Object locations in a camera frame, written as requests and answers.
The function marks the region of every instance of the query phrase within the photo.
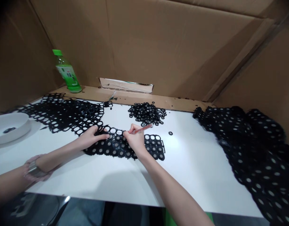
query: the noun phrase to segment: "floor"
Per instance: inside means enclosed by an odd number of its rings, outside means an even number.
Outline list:
[[[4,219],[4,225],[46,226],[46,225],[56,225],[57,222],[59,222],[57,225],[63,226],[68,224],[66,223],[66,221],[64,221],[64,216],[66,216],[66,208],[67,210],[70,208],[69,207],[70,202],[86,203],[86,205],[83,205],[84,207],[90,206],[91,202],[95,202],[92,200],[71,199],[69,200],[69,202],[67,202],[68,206],[65,205],[62,208],[65,200],[66,197],[33,194],[27,192],[22,193],[3,208],[1,215],[3,216]],[[77,220],[76,219],[77,216],[81,215],[81,213],[78,213],[78,210],[74,213],[75,213],[74,214],[75,220]],[[212,216],[214,219],[214,224],[216,226],[269,225],[269,222],[264,218],[244,217],[219,213],[213,213]]]

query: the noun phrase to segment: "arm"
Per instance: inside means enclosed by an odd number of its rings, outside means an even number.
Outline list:
[[[210,225],[213,223],[191,195],[148,153],[144,145],[144,132],[132,135],[141,128],[131,125],[124,135],[138,159],[147,169],[159,194],[177,225]]]
[[[90,147],[99,140],[107,139],[109,137],[108,134],[94,136],[96,131],[97,126],[92,126],[73,142],[41,156],[36,160],[37,167],[40,168],[41,171],[47,173],[81,150]],[[32,185],[32,182],[27,180],[24,177],[24,174],[25,168],[20,166],[0,175],[0,205],[6,203]]]

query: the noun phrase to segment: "white tabletop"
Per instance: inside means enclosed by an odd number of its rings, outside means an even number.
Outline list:
[[[121,130],[139,124],[129,118],[130,106],[114,104],[105,108],[102,121]],[[251,194],[235,179],[231,166],[214,134],[205,131],[191,113],[166,111],[164,124],[146,130],[161,137],[165,160],[158,163],[169,172],[206,212],[262,217]],[[0,174],[21,166],[38,154],[55,150],[78,136],[71,131],[52,134],[33,121],[32,130],[0,146]],[[105,155],[82,154],[56,170],[46,182],[28,192],[124,202],[148,206],[164,204],[140,161]]]

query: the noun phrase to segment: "person's left hand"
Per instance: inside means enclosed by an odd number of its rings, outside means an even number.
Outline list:
[[[84,150],[99,140],[105,140],[110,137],[109,134],[95,136],[94,134],[96,133],[97,128],[97,126],[91,126],[89,129],[87,129],[86,132],[72,142],[74,147],[79,150]]]

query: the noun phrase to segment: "bracelet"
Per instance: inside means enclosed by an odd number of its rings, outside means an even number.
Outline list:
[[[54,169],[53,169],[53,170],[50,170],[48,173],[44,173],[35,164],[35,161],[43,155],[45,155],[45,154],[36,155],[36,156],[30,158],[29,160],[27,160],[25,162],[25,164],[23,165],[24,177],[27,180],[29,180],[31,182],[46,181],[54,172]]]

